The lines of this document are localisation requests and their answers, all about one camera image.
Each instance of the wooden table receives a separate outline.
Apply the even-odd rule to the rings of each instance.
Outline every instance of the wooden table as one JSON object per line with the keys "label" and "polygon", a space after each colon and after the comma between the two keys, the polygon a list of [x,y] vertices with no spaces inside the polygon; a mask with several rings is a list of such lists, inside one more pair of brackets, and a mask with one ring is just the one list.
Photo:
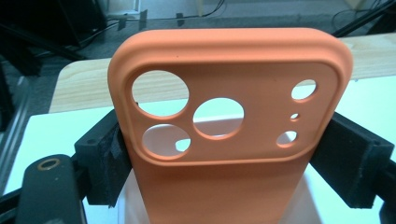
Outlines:
{"label": "wooden table", "polygon": [[[396,75],[396,34],[346,37],[341,40],[354,58],[352,79]],[[53,94],[50,113],[111,106],[107,87],[107,68],[110,59],[70,63],[60,73]],[[145,89],[137,91],[144,94]],[[146,102],[180,99],[180,87],[164,80],[159,94]]]}

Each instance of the phone case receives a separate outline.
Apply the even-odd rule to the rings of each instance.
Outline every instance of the phone case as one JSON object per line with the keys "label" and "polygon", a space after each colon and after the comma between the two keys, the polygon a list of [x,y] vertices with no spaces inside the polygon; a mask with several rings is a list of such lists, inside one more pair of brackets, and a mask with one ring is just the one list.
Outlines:
{"label": "phone case", "polygon": [[[155,70],[187,86],[188,102],[174,115],[135,102],[134,82]],[[277,223],[351,70],[342,42],[306,28],[158,30],[126,40],[108,85],[150,223]],[[315,90],[293,98],[305,80]],[[216,98],[236,101],[244,117],[194,122]],[[189,147],[174,153],[186,138]]]}

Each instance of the cable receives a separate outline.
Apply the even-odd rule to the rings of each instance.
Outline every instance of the cable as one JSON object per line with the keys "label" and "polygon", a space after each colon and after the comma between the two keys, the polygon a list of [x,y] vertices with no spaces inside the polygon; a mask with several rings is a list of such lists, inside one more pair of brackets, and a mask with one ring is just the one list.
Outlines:
{"label": "cable", "polygon": [[81,50],[81,49],[87,48],[87,47],[93,42],[93,40],[94,40],[97,36],[101,35],[101,34],[104,33],[105,31],[107,31],[107,30],[109,30],[109,29],[115,27],[115,26],[118,25],[118,24],[119,24],[118,22],[113,22],[113,23],[109,24],[105,29],[99,30],[98,32],[96,32],[96,33],[94,33],[93,35],[91,35],[90,37],[87,37],[86,39],[82,40],[82,41],[81,41],[81,44],[84,44],[85,42],[87,42],[87,43],[86,43],[84,46],[79,47],[77,50]]}
{"label": "cable", "polygon": [[359,14],[359,13],[362,13],[362,12],[369,12],[369,11],[371,11],[371,10],[377,8],[381,3],[382,3],[382,0],[375,0],[375,1],[370,5],[370,7],[369,7],[368,9],[362,9],[362,10],[346,9],[346,10],[342,10],[342,11],[339,11],[339,12],[335,13],[335,14],[332,16],[332,28],[333,28],[334,30],[338,30],[338,29],[341,28],[341,27],[337,27],[337,26],[335,25],[335,19],[336,19],[336,17],[339,16],[340,14],[346,13],[346,12],[354,12],[353,20],[356,20],[356,19],[358,18],[358,14]]}
{"label": "cable", "polygon": [[178,21],[178,20],[189,20],[189,19],[201,19],[201,18],[205,18],[208,17],[210,15],[213,15],[215,12],[219,11],[219,9],[221,9],[221,7],[224,5],[225,0],[219,0],[218,4],[216,5],[215,9],[213,9],[211,12],[206,13],[202,16],[199,15],[194,15],[194,16],[187,16],[187,17],[183,17],[183,18],[159,18],[159,19],[148,19],[148,20],[127,20],[128,22],[131,21],[138,21],[138,22],[149,22],[149,21]]}

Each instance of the silicone phone case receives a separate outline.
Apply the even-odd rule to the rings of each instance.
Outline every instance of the silicone phone case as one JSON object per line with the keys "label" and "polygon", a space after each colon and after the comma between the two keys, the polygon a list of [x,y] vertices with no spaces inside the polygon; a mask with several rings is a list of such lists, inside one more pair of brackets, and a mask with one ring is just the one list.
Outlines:
{"label": "silicone phone case", "polygon": [[[187,85],[188,102],[175,115],[153,116],[135,103],[134,81],[152,70]],[[111,60],[108,85],[150,223],[277,223],[351,70],[347,47],[313,29],[162,30],[126,40]],[[308,79],[314,92],[293,99],[293,88]],[[223,136],[204,134],[193,115],[220,97],[243,107],[242,123]],[[297,136],[281,144],[287,131]],[[168,150],[183,134],[191,144],[175,156],[148,150],[144,140],[164,138],[170,144],[152,147]]]}

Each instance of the circular hole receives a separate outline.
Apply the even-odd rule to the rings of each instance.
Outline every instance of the circular hole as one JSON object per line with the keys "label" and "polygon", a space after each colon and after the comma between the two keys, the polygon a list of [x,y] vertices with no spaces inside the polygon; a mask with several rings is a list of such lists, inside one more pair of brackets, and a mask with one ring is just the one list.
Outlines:
{"label": "circular hole", "polygon": [[295,120],[297,120],[299,117],[300,117],[300,115],[299,115],[298,113],[295,113],[295,114],[292,114],[292,115],[290,116],[290,119],[291,119],[292,121],[295,121]]}
{"label": "circular hole", "polygon": [[175,74],[154,70],[140,75],[134,81],[132,96],[143,111],[164,117],[174,115],[186,106],[189,89]]}
{"label": "circular hole", "polygon": [[303,100],[312,95],[317,88],[317,83],[312,79],[299,82],[291,91],[294,100]]}
{"label": "circular hole", "polygon": [[198,107],[193,122],[201,133],[221,137],[239,128],[243,117],[244,108],[235,100],[215,98]]}
{"label": "circular hole", "polygon": [[297,139],[297,132],[287,131],[287,132],[282,133],[276,139],[276,142],[280,147],[289,147],[290,143],[293,143],[296,139]]}
{"label": "circular hole", "polygon": [[37,165],[37,169],[40,171],[48,171],[56,166],[58,166],[61,163],[59,159],[48,159],[45,161],[40,162],[40,164]]}
{"label": "circular hole", "polygon": [[175,125],[159,124],[145,131],[143,144],[155,155],[175,157],[188,150],[191,139],[184,130]]}

